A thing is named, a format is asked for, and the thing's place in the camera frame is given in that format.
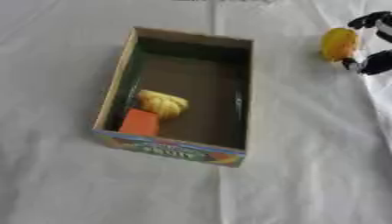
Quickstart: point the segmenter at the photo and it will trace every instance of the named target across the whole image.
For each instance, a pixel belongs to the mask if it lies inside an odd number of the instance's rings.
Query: orange block
[[[158,115],[132,108],[128,111],[119,132],[154,137],[158,134],[158,130]]]

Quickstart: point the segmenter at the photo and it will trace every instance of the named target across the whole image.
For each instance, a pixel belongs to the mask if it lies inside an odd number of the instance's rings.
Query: yellow ball
[[[334,28],[321,39],[321,53],[328,61],[340,61],[353,56],[359,39],[355,31],[347,28]]]

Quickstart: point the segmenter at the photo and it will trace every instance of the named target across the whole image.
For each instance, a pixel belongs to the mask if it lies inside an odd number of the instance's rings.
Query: plastic banana
[[[188,101],[177,96],[162,94],[150,90],[141,90],[138,94],[143,110],[158,114],[159,119],[179,116],[188,109]]]

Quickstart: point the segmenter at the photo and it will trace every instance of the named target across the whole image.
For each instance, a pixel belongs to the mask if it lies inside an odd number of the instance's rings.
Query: open box
[[[251,40],[137,27],[119,59],[94,132],[111,148],[215,165],[246,154]],[[118,132],[140,89],[177,95],[190,108],[157,136]]]

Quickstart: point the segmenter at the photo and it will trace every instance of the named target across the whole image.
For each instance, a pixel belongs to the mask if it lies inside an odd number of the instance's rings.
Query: white cloth
[[[318,41],[392,3],[230,1],[216,14],[208,5],[0,3],[0,223],[391,223],[392,76],[362,79],[325,63]],[[255,39],[241,168],[93,140],[91,122],[132,25]],[[378,43],[369,40],[364,53]]]

